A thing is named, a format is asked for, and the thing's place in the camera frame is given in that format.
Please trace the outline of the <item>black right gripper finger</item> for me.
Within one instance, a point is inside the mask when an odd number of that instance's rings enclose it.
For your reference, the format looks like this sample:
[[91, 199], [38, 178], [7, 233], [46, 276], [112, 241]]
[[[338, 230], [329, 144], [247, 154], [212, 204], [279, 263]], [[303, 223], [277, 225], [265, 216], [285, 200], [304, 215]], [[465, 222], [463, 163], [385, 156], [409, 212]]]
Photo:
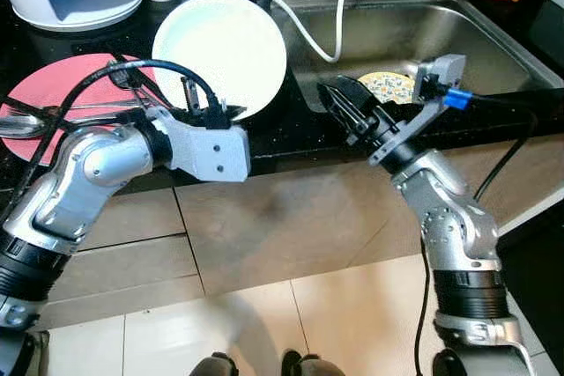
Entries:
[[343, 98], [339, 101], [341, 105], [338, 107], [339, 114], [344, 115], [344, 105], [349, 103], [364, 117], [375, 117], [375, 108], [379, 105], [379, 101], [358, 79], [338, 75], [338, 90]]
[[359, 133], [362, 130], [362, 115], [356, 109], [349, 98], [335, 86], [318, 84], [319, 98], [328, 114], [346, 131], [345, 142], [355, 144], [358, 142]]

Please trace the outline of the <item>white bowl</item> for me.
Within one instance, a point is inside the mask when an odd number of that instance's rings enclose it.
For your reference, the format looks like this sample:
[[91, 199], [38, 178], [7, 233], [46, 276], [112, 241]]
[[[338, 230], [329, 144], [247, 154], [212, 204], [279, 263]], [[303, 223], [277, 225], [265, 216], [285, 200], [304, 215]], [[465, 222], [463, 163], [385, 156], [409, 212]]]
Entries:
[[241, 107], [237, 122], [270, 105], [287, 67], [277, 23], [249, 0], [189, 0], [174, 7], [154, 34], [152, 59], [200, 75], [219, 100]]

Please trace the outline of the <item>yellow floral plate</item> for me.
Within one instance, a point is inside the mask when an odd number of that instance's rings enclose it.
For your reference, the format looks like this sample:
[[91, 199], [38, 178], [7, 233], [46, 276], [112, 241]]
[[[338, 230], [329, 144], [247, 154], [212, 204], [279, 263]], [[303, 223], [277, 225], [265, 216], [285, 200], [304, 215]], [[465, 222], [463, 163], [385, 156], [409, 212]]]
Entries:
[[359, 77], [358, 81], [381, 103], [394, 102], [396, 105], [411, 105], [415, 102], [414, 78], [395, 71], [371, 71]]

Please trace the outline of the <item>silver spoon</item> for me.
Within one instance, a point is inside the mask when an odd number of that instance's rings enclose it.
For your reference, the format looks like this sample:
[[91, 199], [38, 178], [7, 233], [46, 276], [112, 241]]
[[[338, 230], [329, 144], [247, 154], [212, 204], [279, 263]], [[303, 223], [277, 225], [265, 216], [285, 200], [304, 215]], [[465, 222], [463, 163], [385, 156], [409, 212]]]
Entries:
[[158, 106], [166, 109], [170, 107], [156, 82], [143, 71], [137, 69], [112, 71], [108, 74], [108, 78], [118, 89], [128, 90], [133, 95], [133, 100], [126, 102], [128, 105]]
[[[33, 107], [29, 105], [12, 105], [12, 115], [0, 117], [0, 138], [29, 139], [41, 137], [48, 130], [46, 119], [59, 114], [58, 106]], [[67, 119], [60, 122], [61, 130], [71, 133], [78, 128], [93, 125], [112, 125], [116, 122], [117, 112], [94, 114], [89, 117]]]

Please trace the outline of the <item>beige cabinet door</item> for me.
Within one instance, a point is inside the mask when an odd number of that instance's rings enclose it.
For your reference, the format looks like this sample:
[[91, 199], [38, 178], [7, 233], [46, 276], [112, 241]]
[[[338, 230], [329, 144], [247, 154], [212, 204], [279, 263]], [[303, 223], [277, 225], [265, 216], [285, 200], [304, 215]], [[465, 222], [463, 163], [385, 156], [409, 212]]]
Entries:
[[[501, 226], [560, 189], [563, 135], [529, 139], [480, 198]], [[512, 142], [442, 151], [469, 184]], [[175, 190], [206, 294], [419, 253], [418, 220], [383, 168], [363, 161]]]

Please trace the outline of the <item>stainless steel sink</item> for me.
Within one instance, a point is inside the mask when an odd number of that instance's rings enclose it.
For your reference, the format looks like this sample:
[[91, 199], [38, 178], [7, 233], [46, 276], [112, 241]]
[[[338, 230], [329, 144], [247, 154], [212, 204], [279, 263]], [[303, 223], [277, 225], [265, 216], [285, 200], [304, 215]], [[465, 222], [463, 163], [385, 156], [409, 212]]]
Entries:
[[287, 0], [298, 17], [271, 7], [286, 41], [287, 66], [313, 112], [323, 112], [317, 86], [338, 75], [363, 77], [371, 71], [412, 74], [438, 55], [466, 55], [462, 87], [493, 95], [560, 89], [561, 78], [467, 0], [345, 0], [342, 54], [325, 62], [308, 46], [303, 25], [326, 53], [334, 53], [338, 0]]

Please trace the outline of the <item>beige drawer front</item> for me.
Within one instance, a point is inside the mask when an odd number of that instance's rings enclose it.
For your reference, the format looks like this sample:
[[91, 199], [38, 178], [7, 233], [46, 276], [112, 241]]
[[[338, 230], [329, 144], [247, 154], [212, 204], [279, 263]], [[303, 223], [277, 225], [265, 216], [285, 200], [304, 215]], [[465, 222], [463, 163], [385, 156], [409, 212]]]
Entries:
[[72, 256], [35, 328], [92, 322], [203, 295], [185, 235], [93, 248]]
[[93, 224], [79, 250], [162, 238], [185, 232], [172, 189], [116, 195]]

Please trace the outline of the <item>pink plate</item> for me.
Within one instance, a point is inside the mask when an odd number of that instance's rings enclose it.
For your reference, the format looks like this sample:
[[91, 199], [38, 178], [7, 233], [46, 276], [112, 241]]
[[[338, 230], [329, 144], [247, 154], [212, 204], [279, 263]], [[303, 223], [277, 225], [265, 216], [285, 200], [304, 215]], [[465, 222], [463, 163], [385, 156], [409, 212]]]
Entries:
[[[48, 66], [34, 71], [29, 77], [20, 81], [9, 91], [11, 98], [20, 100], [32, 107], [60, 106], [65, 95], [77, 85], [82, 78], [88, 77], [93, 71], [108, 66], [113, 61], [113, 55], [108, 53], [73, 55], [65, 58], [64, 61], [49, 63]], [[93, 83], [89, 89], [84, 90], [80, 97], [74, 102], [74, 107], [68, 112], [67, 119], [77, 119], [80, 117], [93, 117], [100, 112], [110, 112], [123, 110], [123, 107], [88, 107], [87, 109], [77, 109], [80, 105], [97, 105], [114, 100], [135, 100], [133, 94], [128, 89], [118, 89], [109, 77], [103, 77], [100, 81]], [[0, 107], [0, 117], [13, 115], [12, 107]], [[56, 137], [45, 150], [41, 166], [48, 166], [51, 163], [54, 148], [62, 138], [62, 127], [56, 132]], [[8, 147], [11, 153], [19, 156], [27, 162], [33, 155], [33, 151], [39, 146], [41, 137], [31, 139], [0, 139], [4, 146]]]

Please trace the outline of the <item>black appliance with white edge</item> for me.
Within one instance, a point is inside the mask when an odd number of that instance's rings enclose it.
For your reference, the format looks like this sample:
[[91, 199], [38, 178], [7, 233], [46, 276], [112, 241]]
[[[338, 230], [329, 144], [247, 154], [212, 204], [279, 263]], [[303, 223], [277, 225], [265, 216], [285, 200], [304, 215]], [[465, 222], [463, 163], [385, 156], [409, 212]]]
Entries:
[[503, 226], [499, 253], [503, 278], [544, 351], [533, 356], [543, 376], [560, 376], [563, 364], [563, 190], [553, 192]]

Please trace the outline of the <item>grey robot right leg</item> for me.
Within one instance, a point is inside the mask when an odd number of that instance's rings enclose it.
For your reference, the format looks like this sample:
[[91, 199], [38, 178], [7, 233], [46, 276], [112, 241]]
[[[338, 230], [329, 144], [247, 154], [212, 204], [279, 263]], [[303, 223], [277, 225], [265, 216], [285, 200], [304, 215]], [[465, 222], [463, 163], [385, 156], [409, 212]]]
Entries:
[[345, 376], [338, 365], [322, 359], [317, 353], [302, 355], [297, 350], [286, 350], [282, 356], [279, 376]]

